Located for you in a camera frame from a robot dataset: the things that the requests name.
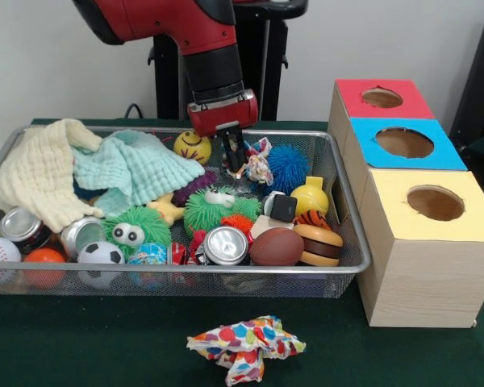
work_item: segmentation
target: can lid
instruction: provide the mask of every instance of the can lid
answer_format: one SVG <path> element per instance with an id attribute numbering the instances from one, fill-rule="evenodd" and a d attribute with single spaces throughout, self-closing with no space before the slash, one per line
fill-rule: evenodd
<path id="1" fill-rule="evenodd" d="M 207 257 L 216 264 L 239 264 L 249 250 L 249 242 L 244 233 L 228 226 L 211 230 L 203 246 Z"/>
<path id="2" fill-rule="evenodd" d="M 41 226 L 34 214 L 23 208 L 14 208 L 0 221 L 0 234 L 12 242 L 19 242 L 33 235 Z"/>

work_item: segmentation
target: blue spiky ball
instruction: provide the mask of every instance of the blue spiky ball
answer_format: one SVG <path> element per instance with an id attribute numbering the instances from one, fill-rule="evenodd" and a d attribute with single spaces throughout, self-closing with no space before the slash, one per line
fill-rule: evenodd
<path id="1" fill-rule="evenodd" d="M 308 173 L 308 159 L 295 147 L 281 145 L 271 149 L 267 158 L 274 176 L 272 185 L 265 187 L 264 194 L 282 191 L 290 195 L 300 185 L 305 184 Z"/>

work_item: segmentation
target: yellow box top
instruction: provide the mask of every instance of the yellow box top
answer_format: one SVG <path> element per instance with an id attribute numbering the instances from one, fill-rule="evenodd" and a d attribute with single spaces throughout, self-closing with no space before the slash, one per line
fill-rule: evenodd
<path id="1" fill-rule="evenodd" d="M 484 193 L 471 172 L 371 169 L 396 239 L 484 242 Z"/>

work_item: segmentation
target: black cable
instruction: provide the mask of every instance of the black cable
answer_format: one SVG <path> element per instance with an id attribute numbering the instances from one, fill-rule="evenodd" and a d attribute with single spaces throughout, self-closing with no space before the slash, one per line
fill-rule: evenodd
<path id="1" fill-rule="evenodd" d="M 129 107 L 127 108 L 126 110 L 126 114 L 123 116 L 125 119 L 128 119 L 129 118 L 129 114 L 131 113 L 131 110 L 133 109 L 136 109 L 136 112 L 138 113 L 138 117 L 140 119 L 143 119 L 144 118 L 144 114 L 142 113 L 142 110 L 140 109 L 140 107 L 135 104 L 135 103 L 132 103 L 131 105 L 129 105 Z"/>

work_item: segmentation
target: metal wire basket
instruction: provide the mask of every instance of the metal wire basket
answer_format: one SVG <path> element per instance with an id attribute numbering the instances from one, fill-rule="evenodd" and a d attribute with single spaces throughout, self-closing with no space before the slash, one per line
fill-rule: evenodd
<path id="1" fill-rule="evenodd" d="M 105 137 L 126 127 L 89 127 Z M 152 132 L 168 144 L 182 129 L 129 127 Z M 22 139 L 18 129 L 0 151 L 0 164 Z M 323 189 L 330 198 L 328 222 L 344 239 L 340 265 L 311 266 L 172 266 L 109 264 L 28 264 L 0 262 L 0 293 L 39 295 L 95 296 L 231 296 L 284 298 L 338 298 L 357 273 L 370 263 L 369 246 L 348 183 L 335 140 L 320 131 L 248 130 L 244 138 L 255 142 L 267 137 L 273 146 L 291 144 L 311 161 L 309 175 L 324 179 Z M 239 194 L 250 194 L 248 183 L 234 181 L 223 173 L 222 147 L 213 140 L 208 168 L 218 173 L 220 185 L 230 184 Z M 172 227 L 173 240 L 188 245 L 182 222 Z M 35 286 L 27 277 L 36 275 L 44 287 Z M 61 281 L 54 278 L 63 277 Z"/>

